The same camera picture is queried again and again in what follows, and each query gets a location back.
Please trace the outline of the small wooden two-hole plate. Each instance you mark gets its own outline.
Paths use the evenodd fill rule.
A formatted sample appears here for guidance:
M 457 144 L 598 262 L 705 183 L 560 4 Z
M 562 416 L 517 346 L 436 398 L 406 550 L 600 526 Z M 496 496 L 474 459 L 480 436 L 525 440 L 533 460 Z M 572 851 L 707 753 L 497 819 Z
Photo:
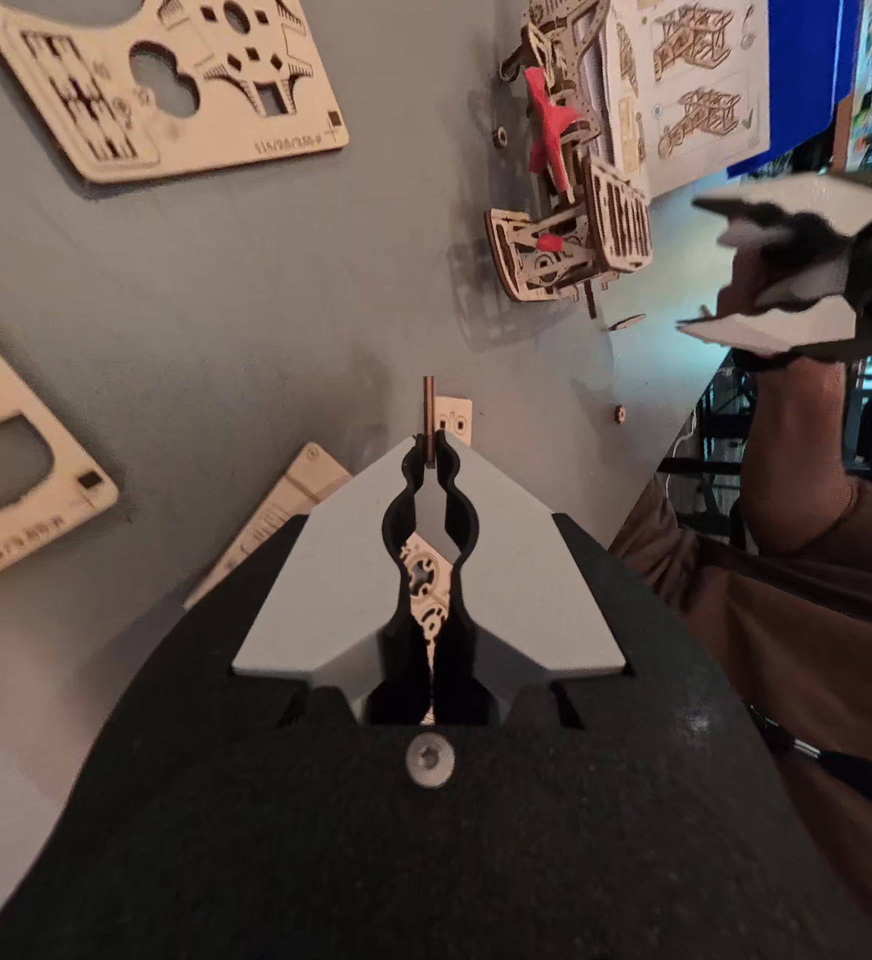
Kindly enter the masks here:
M 455 437 L 460 443 L 472 445 L 474 407 L 471 399 L 453 395 L 436 395 L 434 398 L 434 428 L 446 436 Z

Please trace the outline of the grey desk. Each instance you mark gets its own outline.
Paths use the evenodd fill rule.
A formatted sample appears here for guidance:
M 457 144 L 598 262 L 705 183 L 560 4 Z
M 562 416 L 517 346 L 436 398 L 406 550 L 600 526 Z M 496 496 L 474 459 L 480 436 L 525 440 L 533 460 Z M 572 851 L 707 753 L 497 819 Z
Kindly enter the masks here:
M 0 351 L 121 493 L 0 573 L 0 907 L 305 443 L 363 469 L 418 429 L 433 375 L 483 456 L 608 545 L 723 356 L 674 330 L 729 271 L 693 187 L 653 203 L 654 262 L 599 321 L 502 294 L 483 214 L 533 185 L 496 73 L 523 3 L 303 7 L 350 142 L 300 160 L 84 186 L 0 63 Z

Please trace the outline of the person's right hand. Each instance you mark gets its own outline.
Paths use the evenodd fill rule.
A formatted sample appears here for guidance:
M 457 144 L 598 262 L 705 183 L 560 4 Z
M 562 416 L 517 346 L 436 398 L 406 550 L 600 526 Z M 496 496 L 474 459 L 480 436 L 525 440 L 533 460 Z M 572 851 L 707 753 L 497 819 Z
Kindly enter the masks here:
M 848 382 L 844 364 L 798 358 L 787 366 L 753 370 L 753 428 L 771 432 L 841 426 Z

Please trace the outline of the wooden biplane model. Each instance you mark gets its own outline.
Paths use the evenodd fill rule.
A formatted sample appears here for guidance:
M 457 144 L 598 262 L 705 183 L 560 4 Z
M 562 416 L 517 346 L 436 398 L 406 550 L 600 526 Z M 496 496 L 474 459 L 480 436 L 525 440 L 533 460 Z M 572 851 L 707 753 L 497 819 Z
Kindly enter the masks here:
M 540 304 L 586 296 L 653 259 L 646 141 L 634 45 L 610 1 L 530 2 L 520 42 L 499 66 L 527 94 L 527 168 L 538 212 L 485 215 L 507 297 Z

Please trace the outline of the wooden sheet with large cutouts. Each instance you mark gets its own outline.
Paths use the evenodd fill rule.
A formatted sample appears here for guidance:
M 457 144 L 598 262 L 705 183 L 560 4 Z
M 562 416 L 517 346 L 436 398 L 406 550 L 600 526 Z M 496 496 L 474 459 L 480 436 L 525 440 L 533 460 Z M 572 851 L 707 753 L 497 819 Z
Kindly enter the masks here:
M 51 454 L 47 475 L 0 508 L 0 573 L 111 508 L 113 480 L 0 354 L 0 425 L 22 417 Z

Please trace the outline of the person's right forearm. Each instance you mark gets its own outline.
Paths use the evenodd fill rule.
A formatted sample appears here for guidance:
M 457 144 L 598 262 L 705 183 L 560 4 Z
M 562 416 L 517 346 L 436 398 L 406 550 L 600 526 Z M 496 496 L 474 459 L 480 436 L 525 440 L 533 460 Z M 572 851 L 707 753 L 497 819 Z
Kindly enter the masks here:
M 847 473 L 841 415 L 754 424 L 742 514 L 761 573 L 782 590 L 872 622 L 872 484 Z

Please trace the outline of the open instruction booklet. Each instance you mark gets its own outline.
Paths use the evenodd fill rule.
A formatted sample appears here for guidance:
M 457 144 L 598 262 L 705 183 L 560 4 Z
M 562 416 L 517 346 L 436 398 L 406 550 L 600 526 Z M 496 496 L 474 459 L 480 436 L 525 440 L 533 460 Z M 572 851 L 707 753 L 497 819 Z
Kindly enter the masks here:
M 658 197 L 769 144 L 765 1 L 610 2 L 601 39 L 612 163 Z

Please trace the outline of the person's brown clothing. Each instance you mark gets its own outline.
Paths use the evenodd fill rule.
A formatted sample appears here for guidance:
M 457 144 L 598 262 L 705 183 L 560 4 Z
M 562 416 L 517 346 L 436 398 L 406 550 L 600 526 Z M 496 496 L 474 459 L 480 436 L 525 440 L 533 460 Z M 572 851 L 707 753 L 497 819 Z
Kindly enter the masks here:
M 788 555 L 752 555 L 682 529 L 658 479 L 611 553 L 641 575 L 741 699 L 820 749 L 872 761 L 872 485 Z M 872 924 L 872 801 L 806 759 L 777 762 L 822 858 Z

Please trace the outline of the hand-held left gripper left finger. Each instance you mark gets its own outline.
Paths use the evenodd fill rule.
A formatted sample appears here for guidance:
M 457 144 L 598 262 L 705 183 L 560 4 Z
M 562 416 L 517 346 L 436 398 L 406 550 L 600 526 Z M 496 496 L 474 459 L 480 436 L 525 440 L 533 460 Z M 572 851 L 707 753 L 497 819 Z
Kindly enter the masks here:
M 426 447 L 411 436 L 300 523 L 232 662 L 234 674 L 340 690 L 367 721 L 419 725 L 431 701 L 424 633 L 400 558 L 416 530 Z

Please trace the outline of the blue plastic bin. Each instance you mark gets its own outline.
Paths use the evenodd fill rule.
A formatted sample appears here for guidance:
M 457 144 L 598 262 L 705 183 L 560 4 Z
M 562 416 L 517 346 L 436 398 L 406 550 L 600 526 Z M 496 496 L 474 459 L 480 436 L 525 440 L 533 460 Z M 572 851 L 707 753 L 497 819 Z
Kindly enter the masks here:
M 837 107 L 851 91 L 861 1 L 769 1 L 770 142 L 727 169 L 739 177 L 791 157 L 793 172 L 831 161 Z

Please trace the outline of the wooden gear parts sheet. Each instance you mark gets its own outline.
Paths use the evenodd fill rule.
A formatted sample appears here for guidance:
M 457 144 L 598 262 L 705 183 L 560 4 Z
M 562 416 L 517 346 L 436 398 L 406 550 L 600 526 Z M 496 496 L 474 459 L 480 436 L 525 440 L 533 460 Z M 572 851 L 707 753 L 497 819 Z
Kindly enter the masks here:
M 288 550 L 287 557 L 298 535 L 298 529 L 289 534 L 279 534 L 280 529 L 288 522 L 300 523 L 311 510 L 354 476 L 318 444 L 307 445 L 250 517 L 241 533 L 216 561 L 201 585 L 187 599 L 185 608 L 200 612 L 209 600 L 222 599 L 223 588 L 235 586 L 236 571 L 246 565 L 250 557 L 264 546 L 284 546 Z M 431 701 L 429 711 L 421 721 L 423 724 L 434 720 L 432 701 L 435 645 L 449 613 L 449 578 L 452 566 L 438 551 L 429 546 L 416 530 L 406 539 L 399 556 L 408 572 L 410 609 L 423 631 L 429 661 Z M 240 642 L 234 657 L 243 642 L 244 640 Z

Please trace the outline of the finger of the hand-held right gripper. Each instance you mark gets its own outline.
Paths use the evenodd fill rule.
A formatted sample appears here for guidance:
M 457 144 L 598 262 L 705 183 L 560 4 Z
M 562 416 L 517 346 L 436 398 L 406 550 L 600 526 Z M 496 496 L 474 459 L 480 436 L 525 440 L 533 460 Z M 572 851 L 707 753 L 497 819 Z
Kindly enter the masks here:
M 698 341 L 778 357 L 822 344 L 847 344 L 857 315 L 845 297 L 847 261 L 802 270 L 775 270 L 761 261 L 734 261 L 718 293 L 716 314 L 680 320 L 677 329 Z
M 839 258 L 872 225 L 872 184 L 831 174 L 743 179 L 693 206 L 725 219 L 721 246 L 758 253 L 771 269 L 801 269 Z

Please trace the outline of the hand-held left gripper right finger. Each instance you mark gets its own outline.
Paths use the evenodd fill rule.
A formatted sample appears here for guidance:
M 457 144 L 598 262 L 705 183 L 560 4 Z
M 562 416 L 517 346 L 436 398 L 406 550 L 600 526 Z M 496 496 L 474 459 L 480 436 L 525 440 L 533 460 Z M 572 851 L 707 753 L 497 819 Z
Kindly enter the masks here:
M 435 450 L 458 549 L 434 657 L 436 722 L 495 725 L 525 690 L 622 673 L 625 656 L 557 516 L 444 431 Z

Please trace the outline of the wooden propeller parts sheet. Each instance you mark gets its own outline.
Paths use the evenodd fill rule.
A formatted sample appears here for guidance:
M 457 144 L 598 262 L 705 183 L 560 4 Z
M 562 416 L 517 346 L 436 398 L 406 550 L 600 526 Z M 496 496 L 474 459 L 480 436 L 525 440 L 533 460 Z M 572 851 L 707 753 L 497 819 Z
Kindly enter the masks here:
M 169 114 L 130 57 L 162 52 L 195 91 Z M 297 1 L 147 1 L 77 26 L 0 2 L 0 55 L 75 170 L 125 185 L 345 147 L 349 135 Z

